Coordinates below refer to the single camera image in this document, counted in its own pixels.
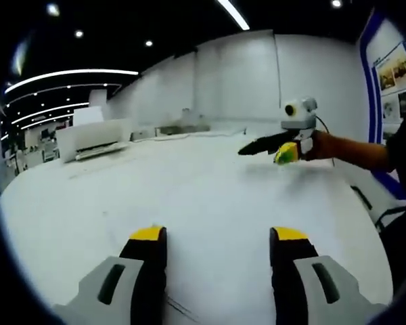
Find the ceiling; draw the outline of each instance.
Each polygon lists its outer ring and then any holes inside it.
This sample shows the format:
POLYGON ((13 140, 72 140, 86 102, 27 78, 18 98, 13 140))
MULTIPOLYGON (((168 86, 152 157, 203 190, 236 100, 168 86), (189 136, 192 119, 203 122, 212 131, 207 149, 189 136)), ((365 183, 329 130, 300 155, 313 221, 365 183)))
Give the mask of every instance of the ceiling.
MULTIPOLYGON (((216 0, 53 2, 60 10, 57 17, 47 14, 48 2, 37 4, 38 19, 23 40, 27 51, 22 73, 11 73, 10 83, 48 72, 82 68, 142 72, 165 58, 189 53, 201 43, 242 32, 216 0), (83 31, 82 38, 74 36, 76 30, 83 31), (152 47, 145 46, 147 40, 153 42, 152 47)), ((366 4, 369 1, 362 0, 344 0, 340 9, 334 9, 330 0, 231 2, 250 30, 272 29, 277 34, 315 35, 349 43, 359 38, 371 11, 366 4)), ((89 92, 104 88, 104 83, 108 84, 111 96, 119 85, 132 83, 136 78, 123 74, 70 74, 16 88, 2 99, 5 113, 1 117, 2 136, 32 123, 28 118, 15 129, 11 122, 21 116, 87 102, 89 92), (69 89, 67 85, 80 87, 69 89)), ((51 114, 61 116, 64 110, 51 114)))

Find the person's arm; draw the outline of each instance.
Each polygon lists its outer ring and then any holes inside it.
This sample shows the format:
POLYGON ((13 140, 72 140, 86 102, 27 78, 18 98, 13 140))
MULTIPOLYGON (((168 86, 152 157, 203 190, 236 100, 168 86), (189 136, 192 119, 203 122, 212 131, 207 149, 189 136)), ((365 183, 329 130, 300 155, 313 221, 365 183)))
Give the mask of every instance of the person's arm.
POLYGON ((313 149, 306 160, 337 158, 370 171, 390 172, 388 150, 382 144, 356 142, 328 133, 316 131, 313 134, 313 149))

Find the desk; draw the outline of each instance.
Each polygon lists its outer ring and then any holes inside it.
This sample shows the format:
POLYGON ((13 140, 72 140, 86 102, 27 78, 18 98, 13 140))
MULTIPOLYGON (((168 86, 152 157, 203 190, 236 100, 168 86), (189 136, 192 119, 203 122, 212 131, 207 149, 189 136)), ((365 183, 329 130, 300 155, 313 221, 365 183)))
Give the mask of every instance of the desk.
MULTIPOLYGON (((69 302, 83 276, 152 224, 168 230, 168 295, 203 324, 275 323, 275 225, 307 233, 320 255, 358 279, 371 302, 390 301, 378 233, 330 161, 278 167, 267 154, 237 155, 249 135, 181 137, 65 165, 54 160, 6 188, 5 230, 46 304, 69 302)), ((188 324, 175 317, 181 316, 169 311, 166 324, 188 324)))

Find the ceiling light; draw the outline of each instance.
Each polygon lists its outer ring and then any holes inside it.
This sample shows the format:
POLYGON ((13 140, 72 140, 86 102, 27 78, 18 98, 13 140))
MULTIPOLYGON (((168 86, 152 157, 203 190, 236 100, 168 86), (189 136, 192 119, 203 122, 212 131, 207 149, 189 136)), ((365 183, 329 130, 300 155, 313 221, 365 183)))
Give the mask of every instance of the ceiling light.
POLYGON ((22 118, 19 118, 18 120, 15 120, 11 124, 16 124, 16 123, 18 123, 18 122, 20 122, 22 120, 25 120, 26 118, 30 118, 30 117, 40 115, 40 114, 44 114, 44 113, 48 113, 48 112, 52 112, 53 110, 60 110, 60 109, 63 109, 63 108, 68 108, 68 107, 86 106, 86 105, 89 105, 89 102, 79 103, 79 104, 69 104, 69 105, 64 105, 64 106, 58 106, 58 107, 55 107, 55 108, 49 108, 47 110, 42 110, 40 112, 36 112, 36 113, 30 114, 30 115, 24 116, 22 118))
POLYGON ((82 30, 76 30, 74 35, 77 39, 80 39, 84 34, 82 30))
POLYGON ((332 7, 334 7, 334 8, 340 8, 342 5, 341 0, 332 0, 331 4, 332 4, 332 7))
POLYGON ((21 130, 27 129, 28 127, 32 127, 32 126, 38 125, 38 124, 39 124, 39 125, 42 125, 42 123, 45 123, 45 122, 48 122, 48 121, 52 121, 52 120, 54 120, 54 119, 59 119, 59 118, 62 118, 62 117, 67 117, 67 116, 72 116, 72 115, 74 115, 74 114, 66 114, 66 115, 61 115, 61 116, 57 116, 57 117, 47 118, 46 120, 42 120, 41 122, 36 122, 36 123, 32 123, 32 124, 26 125, 25 127, 22 127, 21 130))
POLYGON ((7 88, 5 90, 5 93, 9 93, 11 90, 14 90, 15 88, 21 87, 28 83, 32 83, 33 81, 38 81, 38 80, 49 78, 49 77, 63 76, 65 74, 78 74, 78 73, 115 73, 115 74, 129 74, 129 75, 133 75, 133 76, 138 75, 138 72, 136 72, 136 71, 114 70, 114 69, 76 69, 76 70, 57 71, 57 72, 50 72, 47 74, 42 74, 40 76, 36 76, 36 77, 32 77, 32 78, 20 81, 19 83, 16 83, 15 85, 12 85, 11 87, 7 88))
POLYGON ((56 5, 55 3, 49 3, 49 4, 47 4, 47 13, 48 13, 50 16, 53 16, 53 17, 58 17, 58 16, 60 16, 59 6, 56 5))
POLYGON ((230 16, 236 21, 236 24, 239 25, 242 30, 249 30, 250 27, 246 23, 245 19, 241 16, 241 14, 237 11, 237 9, 230 3, 229 0, 217 0, 224 9, 230 14, 230 16))

